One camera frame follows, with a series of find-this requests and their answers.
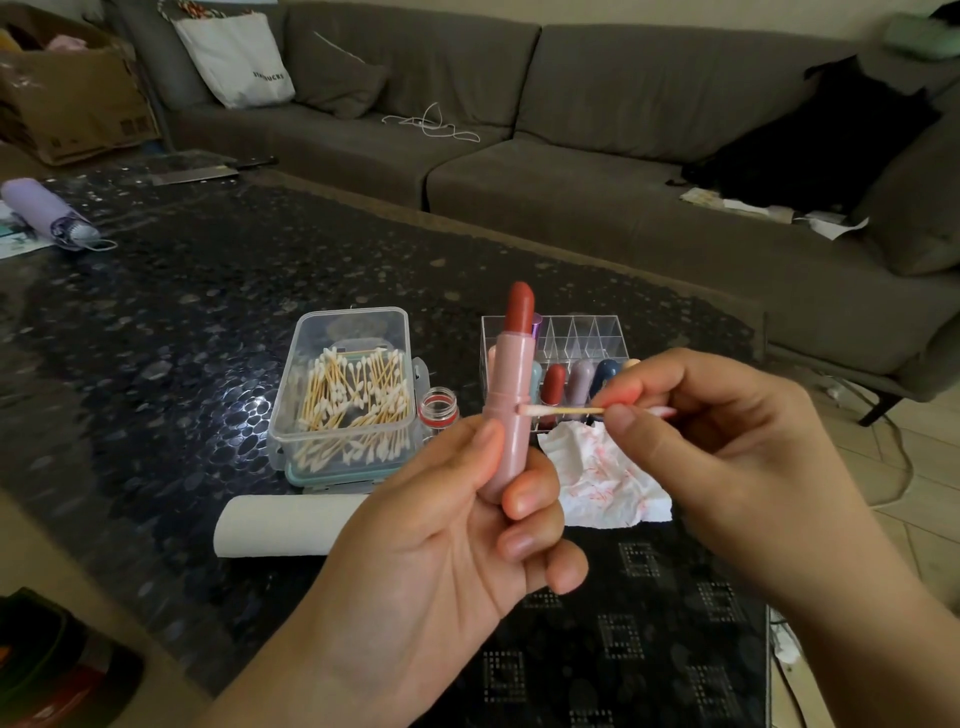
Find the white tote bag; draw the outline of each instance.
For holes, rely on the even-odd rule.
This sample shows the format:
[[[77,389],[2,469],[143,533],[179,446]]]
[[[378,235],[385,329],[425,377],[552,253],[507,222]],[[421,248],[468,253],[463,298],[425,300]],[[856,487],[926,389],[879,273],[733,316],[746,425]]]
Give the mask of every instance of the white tote bag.
[[[204,82],[228,109],[284,104],[294,97],[262,12],[175,20],[174,28]]]

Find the paper tissue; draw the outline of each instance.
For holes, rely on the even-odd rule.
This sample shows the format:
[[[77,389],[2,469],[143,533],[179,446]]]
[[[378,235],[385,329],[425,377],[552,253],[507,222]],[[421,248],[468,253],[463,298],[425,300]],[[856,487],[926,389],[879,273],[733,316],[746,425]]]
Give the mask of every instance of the paper tissue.
[[[672,520],[670,496],[623,454],[603,423],[563,422],[538,439],[560,477],[567,525],[629,528]]]

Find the fingernail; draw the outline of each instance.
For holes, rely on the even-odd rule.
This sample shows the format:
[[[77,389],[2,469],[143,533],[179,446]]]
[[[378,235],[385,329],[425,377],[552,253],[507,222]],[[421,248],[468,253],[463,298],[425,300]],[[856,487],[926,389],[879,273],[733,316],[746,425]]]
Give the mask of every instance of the fingernail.
[[[502,548],[505,552],[505,555],[519,561],[530,555],[530,552],[534,547],[533,536],[523,533],[523,531],[517,531],[512,533],[503,540]]]
[[[673,407],[648,407],[647,412],[649,412],[654,417],[659,417],[661,420],[665,420],[668,417],[673,417],[677,414],[677,410]]]
[[[603,413],[603,424],[610,434],[626,432],[636,422],[636,412],[626,404],[611,404]]]
[[[519,516],[518,521],[519,519],[526,518],[537,508],[537,495],[528,493],[525,496],[518,496],[514,501],[514,508],[516,509],[516,514]]]
[[[490,440],[493,439],[494,434],[496,434],[496,425],[493,423],[493,420],[487,420],[483,423],[483,426],[477,430],[476,434],[473,435],[473,439],[470,441],[470,447],[475,450],[482,450],[490,444]]]

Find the black table surface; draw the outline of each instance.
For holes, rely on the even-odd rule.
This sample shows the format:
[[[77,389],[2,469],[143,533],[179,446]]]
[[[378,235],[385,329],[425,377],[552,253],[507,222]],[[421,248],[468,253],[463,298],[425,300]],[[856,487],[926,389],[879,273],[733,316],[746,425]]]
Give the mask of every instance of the black table surface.
[[[542,313],[619,315],[632,356],[682,345],[762,357],[761,311],[694,286],[278,173],[148,183],[217,160],[50,180],[119,248],[0,261],[0,480],[211,692],[323,564],[212,550],[231,497],[296,492],[263,448],[303,313],[402,307],[414,354],[465,413],[482,404],[480,317],[502,311],[515,279]],[[766,608],[679,519],[567,530],[587,583],[525,598],[424,724],[768,724]]]

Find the cardboard box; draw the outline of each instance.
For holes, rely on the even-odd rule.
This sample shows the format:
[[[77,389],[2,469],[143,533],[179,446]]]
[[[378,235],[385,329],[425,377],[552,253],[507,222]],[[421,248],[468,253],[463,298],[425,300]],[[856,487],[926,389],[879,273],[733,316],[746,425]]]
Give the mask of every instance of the cardboard box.
[[[65,35],[85,40],[89,50],[0,51],[0,135],[55,165],[159,137],[119,38],[20,3],[0,4],[0,27],[11,25],[40,47]]]

